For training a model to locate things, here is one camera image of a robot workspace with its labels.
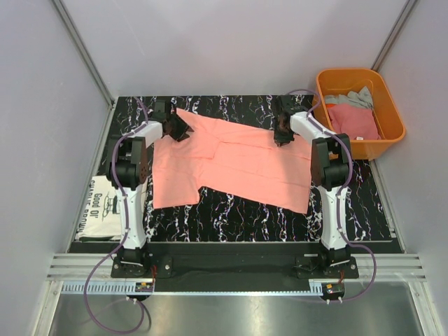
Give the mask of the salmon pink t-shirt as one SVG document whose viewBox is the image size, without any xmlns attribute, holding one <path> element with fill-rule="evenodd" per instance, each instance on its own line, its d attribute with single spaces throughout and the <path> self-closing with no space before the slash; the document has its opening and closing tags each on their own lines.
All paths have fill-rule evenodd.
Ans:
<svg viewBox="0 0 448 336">
<path fill-rule="evenodd" d="M 255 202 L 308 210 L 311 146 L 299 135 L 285 146 L 273 132 L 178 109 L 192 127 L 181 142 L 165 136 L 153 153 L 153 207 L 197 204 L 199 190 L 211 188 Z"/>
</svg>

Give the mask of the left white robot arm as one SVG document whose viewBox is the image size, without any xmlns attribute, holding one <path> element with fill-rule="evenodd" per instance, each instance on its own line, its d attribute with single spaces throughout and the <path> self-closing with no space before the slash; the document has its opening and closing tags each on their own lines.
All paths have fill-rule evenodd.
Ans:
<svg viewBox="0 0 448 336">
<path fill-rule="evenodd" d="M 171 101 L 158 99 L 151 113 L 140 99 L 136 102 L 143 109 L 143 122 L 124 135 L 112 136 L 106 159 L 106 177 L 118 200 L 120 247 L 129 251 L 141 250 L 146 244 L 141 196 L 148 182 L 148 148 L 165 136 L 183 141 L 193 131 Z"/>
</svg>

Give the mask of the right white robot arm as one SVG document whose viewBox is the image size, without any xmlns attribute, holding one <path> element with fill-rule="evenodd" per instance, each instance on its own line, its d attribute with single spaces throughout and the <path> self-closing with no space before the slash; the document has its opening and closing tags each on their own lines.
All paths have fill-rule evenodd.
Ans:
<svg viewBox="0 0 448 336">
<path fill-rule="evenodd" d="M 327 251 L 347 246 L 345 202 L 353 174 L 350 139 L 323 126 L 312 111 L 299 111 L 291 95 L 273 98 L 274 142 L 284 146 L 300 135 L 311 145 L 311 180 L 321 195 L 323 232 L 321 244 Z"/>
</svg>

